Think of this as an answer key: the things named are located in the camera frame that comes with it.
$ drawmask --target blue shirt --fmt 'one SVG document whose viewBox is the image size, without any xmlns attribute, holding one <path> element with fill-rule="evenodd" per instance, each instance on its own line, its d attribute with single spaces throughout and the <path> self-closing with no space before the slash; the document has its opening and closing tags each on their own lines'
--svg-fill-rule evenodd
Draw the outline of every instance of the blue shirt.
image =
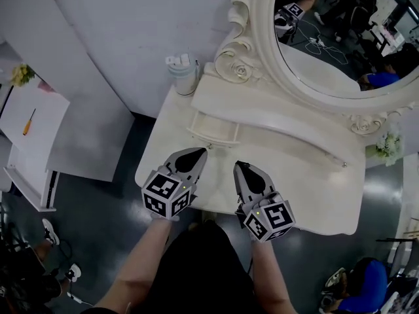
<svg viewBox="0 0 419 314">
<path fill-rule="evenodd" d="M 339 310 L 353 313 L 370 313 L 379 309 L 387 291 L 387 273 L 384 265 L 373 260 L 365 269 L 364 283 L 359 296 L 343 299 Z"/>
<path fill-rule="evenodd" d="M 398 81 L 400 78 L 394 73 L 381 72 L 371 75 L 367 75 L 368 81 L 375 88 L 385 87 L 387 85 L 393 84 Z"/>
</svg>

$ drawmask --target oval mirror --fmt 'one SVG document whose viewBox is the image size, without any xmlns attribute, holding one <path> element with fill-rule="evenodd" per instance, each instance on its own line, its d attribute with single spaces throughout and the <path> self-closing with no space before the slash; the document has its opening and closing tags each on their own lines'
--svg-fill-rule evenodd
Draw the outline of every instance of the oval mirror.
<svg viewBox="0 0 419 314">
<path fill-rule="evenodd" d="M 275 0 L 292 73 L 335 97 L 376 97 L 419 75 L 419 0 Z"/>
</svg>

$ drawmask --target ornate mirror frame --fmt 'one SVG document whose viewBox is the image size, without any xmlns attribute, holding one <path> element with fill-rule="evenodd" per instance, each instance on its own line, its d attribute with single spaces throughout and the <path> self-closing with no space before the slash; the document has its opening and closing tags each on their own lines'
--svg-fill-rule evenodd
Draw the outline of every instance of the ornate mirror frame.
<svg viewBox="0 0 419 314">
<path fill-rule="evenodd" d="M 286 64 L 274 31 L 275 0 L 230 0 L 228 20 L 234 29 L 223 41 L 215 57 L 215 70 L 234 83 L 261 78 L 274 81 L 278 88 L 321 111 L 345 114 L 351 130 L 360 135 L 376 132 L 391 113 L 413 109 L 419 101 L 419 67 L 409 83 L 393 92 L 391 86 L 360 92 L 357 98 L 331 96 L 305 85 Z"/>
</svg>

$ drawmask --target white container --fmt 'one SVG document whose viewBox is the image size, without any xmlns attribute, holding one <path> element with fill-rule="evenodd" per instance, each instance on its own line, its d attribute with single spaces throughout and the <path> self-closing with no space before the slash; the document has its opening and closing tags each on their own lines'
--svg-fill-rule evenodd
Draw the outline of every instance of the white container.
<svg viewBox="0 0 419 314">
<path fill-rule="evenodd" d="M 166 58 L 169 73 L 174 77 L 176 92 L 181 96 L 191 96 L 198 86 L 199 63 L 191 54 Z"/>
</svg>

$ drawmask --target yellow handle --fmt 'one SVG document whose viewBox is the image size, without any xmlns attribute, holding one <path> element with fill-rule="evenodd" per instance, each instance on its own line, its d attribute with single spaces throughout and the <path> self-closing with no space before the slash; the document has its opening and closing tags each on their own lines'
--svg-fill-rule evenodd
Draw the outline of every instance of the yellow handle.
<svg viewBox="0 0 419 314">
<path fill-rule="evenodd" d="M 29 121 L 27 122 L 27 124 L 26 124 L 26 126 L 25 126 L 25 129 L 24 129 L 24 135 L 26 135 L 26 134 L 27 134 L 27 131 L 29 130 L 29 127 L 31 126 L 31 123 L 32 123 L 32 120 L 29 120 Z"/>
</svg>

